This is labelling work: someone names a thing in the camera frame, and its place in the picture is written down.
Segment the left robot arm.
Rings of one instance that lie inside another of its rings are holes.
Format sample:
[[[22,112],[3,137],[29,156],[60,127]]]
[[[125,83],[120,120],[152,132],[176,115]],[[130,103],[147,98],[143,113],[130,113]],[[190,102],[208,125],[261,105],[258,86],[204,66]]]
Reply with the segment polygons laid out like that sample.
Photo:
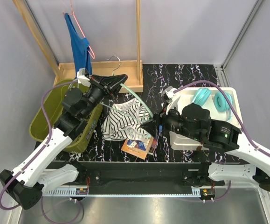
[[[63,112],[54,125],[48,125],[48,135],[32,154],[13,170],[0,173],[2,192],[7,192],[25,210],[32,208],[42,195],[66,184],[83,184],[86,169],[78,162],[44,175],[51,161],[70,145],[87,126],[88,116],[105,97],[115,97],[126,82],[126,74],[116,76],[80,75],[78,83],[88,86],[87,92],[71,88],[62,101]]]

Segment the striped black white tank top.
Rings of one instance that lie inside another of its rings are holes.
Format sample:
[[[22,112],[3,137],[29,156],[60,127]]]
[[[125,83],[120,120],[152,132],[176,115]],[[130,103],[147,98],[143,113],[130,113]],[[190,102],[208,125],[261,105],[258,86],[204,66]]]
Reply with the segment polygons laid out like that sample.
[[[105,140],[139,140],[150,138],[150,134],[140,125],[150,118],[145,107],[136,98],[122,104],[113,104],[102,124]]]

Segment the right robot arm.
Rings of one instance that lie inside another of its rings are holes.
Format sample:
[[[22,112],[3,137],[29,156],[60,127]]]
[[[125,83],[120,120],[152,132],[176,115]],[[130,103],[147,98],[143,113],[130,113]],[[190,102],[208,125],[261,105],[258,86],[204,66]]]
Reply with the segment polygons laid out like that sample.
[[[156,126],[199,142],[204,148],[236,156],[246,165],[209,165],[197,173],[199,183],[223,179],[255,182],[270,192],[270,150],[255,143],[246,131],[222,120],[211,119],[210,111],[191,103],[181,112],[164,108],[154,115]]]

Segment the blue tank top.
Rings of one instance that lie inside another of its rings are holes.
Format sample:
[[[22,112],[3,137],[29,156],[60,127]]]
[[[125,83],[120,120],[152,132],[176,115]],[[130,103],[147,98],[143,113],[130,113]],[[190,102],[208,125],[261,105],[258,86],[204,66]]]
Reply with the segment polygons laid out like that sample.
[[[77,77],[77,72],[83,68],[86,68],[88,73],[91,75],[92,65],[90,61],[90,54],[88,52],[90,43],[87,38],[81,38],[78,35],[68,13],[64,14],[64,18],[71,38],[71,48],[75,64],[75,77]]]

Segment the pink wire clothes hanger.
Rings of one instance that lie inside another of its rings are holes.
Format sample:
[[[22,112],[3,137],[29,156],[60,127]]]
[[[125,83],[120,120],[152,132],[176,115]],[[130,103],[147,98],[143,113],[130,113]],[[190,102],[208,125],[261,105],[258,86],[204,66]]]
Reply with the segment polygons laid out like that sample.
[[[79,31],[81,32],[83,38],[86,38],[85,33],[83,32],[83,30],[82,30],[82,28],[80,26],[80,23],[78,22],[78,19],[76,17],[76,14],[75,14],[75,11],[74,11],[74,7],[73,7],[73,0],[70,0],[70,9],[71,9],[71,13],[65,13],[65,12],[63,12],[63,15],[67,14],[69,16],[72,16],[73,19],[74,19],[74,21],[75,21],[75,23],[76,23],[76,25],[77,25],[77,27],[78,27],[78,29],[79,29]],[[90,55],[90,57],[92,59],[96,59],[95,53],[94,53],[94,51],[93,51],[93,49],[92,49],[92,47],[90,45],[88,46],[87,51],[88,51],[88,53],[89,53],[89,55]]]

